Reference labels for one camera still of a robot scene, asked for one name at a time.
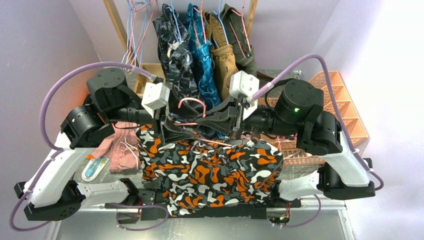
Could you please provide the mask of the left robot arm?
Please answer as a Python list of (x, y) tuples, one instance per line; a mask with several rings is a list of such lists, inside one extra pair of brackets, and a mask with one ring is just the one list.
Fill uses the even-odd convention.
[(99, 204), (141, 205), (139, 191), (128, 178), (93, 185), (72, 180), (81, 162), (115, 132), (113, 122), (150, 124), (154, 134), (168, 143), (196, 137), (169, 122), (163, 111), (145, 110), (121, 67), (101, 69), (86, 84), (89, 103), (67, 115), (42, 166), (29, 181), (14, 187), (19, 202), (27, 201), (23, 211), (29, 221), (61, 221), (82, 207)]

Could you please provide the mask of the orange camouflage shorts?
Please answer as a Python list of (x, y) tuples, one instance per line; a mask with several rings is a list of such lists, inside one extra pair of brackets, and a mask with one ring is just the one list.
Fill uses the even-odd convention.
[(164, 143), (146, 126), (135, 134), (142, 181), (159, 181), (173, 217), (205, 208), (265, 205), (284, 164), (283, 154), (261, 139)]

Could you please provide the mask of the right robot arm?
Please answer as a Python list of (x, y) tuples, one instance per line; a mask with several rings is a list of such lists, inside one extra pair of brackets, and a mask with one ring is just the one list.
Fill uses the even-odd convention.
[(324, 92), (307, 81), (284, 80), (274, 107), (260, 104), (248, 116), (247, 104), (233, 97), (206, 112), (195, 122), (223, 134), (244, 131), (296, 139), (296, 147), (324, 159), (317, 171), (293, 180), (282, 180), (270, 193), (270, 202), (282, 207), (300, 197), (322, 194), (333, 200), (374, 197), (375, 184), (368, 170), (370, 159), (362, 160), (349, 147), (345, 127), (324, 110)]

